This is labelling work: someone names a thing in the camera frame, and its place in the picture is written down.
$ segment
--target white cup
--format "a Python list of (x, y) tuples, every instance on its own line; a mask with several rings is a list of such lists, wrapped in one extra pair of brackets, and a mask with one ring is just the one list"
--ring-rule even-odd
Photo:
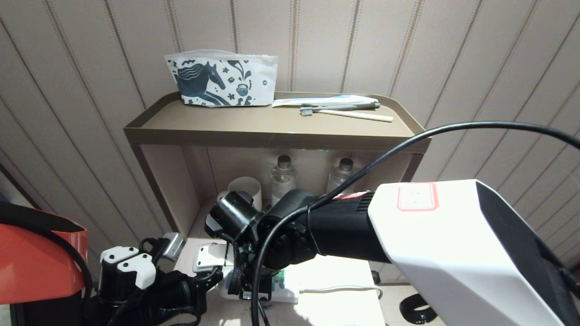
[(230, 191), (245, 191), (253, 198), (253, 205), (258, 210), (262, 210), (262, 185), (260, 181), (250, 177), (243, 176), (234, 179), (227, 185), (227, 191), (222, 191), (217, 195), (217, 200), (222, 199)]

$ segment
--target bottle cap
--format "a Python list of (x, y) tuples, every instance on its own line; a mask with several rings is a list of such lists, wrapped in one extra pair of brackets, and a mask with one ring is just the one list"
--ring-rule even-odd
[(338, 163), (338, 168), (345, 172), (350, 172), (353, 169), (353, 160), (345, 157), (340, 159), (340, 163)]
[(281, 155), (278, 156), (278, 167), (281, 169), (288, 169), (292, 165), (290, 156), (288, 155)]

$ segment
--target white cable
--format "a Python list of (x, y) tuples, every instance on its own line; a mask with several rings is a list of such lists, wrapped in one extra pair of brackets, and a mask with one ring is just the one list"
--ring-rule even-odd
[(379, 291), (379, 300), (383, 297), (383, 289), (377, 287), (376, 285), (340, 285), (337, 287), (329, 287), (329, 288), (318, 288), (318, 289), (301, 289), (300, 292), (304, 293), (330, 293), (330, 292), (338, 292), (338, 291), (369, 291), (369, 290), (378, 290)]

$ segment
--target striped wallpaper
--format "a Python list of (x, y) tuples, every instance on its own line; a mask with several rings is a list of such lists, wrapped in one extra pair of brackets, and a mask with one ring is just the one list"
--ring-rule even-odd
[[(89, 229), (98, 273), (102, 250), (169, 231), (122, 131), (176, 90), (163, 55), (277, 55), (277, 90), (387, 95), (426, 128), (501, 119), (578, 135), (579, 15), (576, 0), (1, 0), (0, 163)], [(578, 263), (580, 153), (519, 131), (435, 137), (415, 180), (465, 178)]]

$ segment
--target white pouch with blue pattern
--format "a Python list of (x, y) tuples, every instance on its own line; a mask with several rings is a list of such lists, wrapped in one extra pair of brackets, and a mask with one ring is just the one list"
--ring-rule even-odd
[(164, 58), (184, 104), (265, 106), (274, 101), (277, 56), (196, 50)]

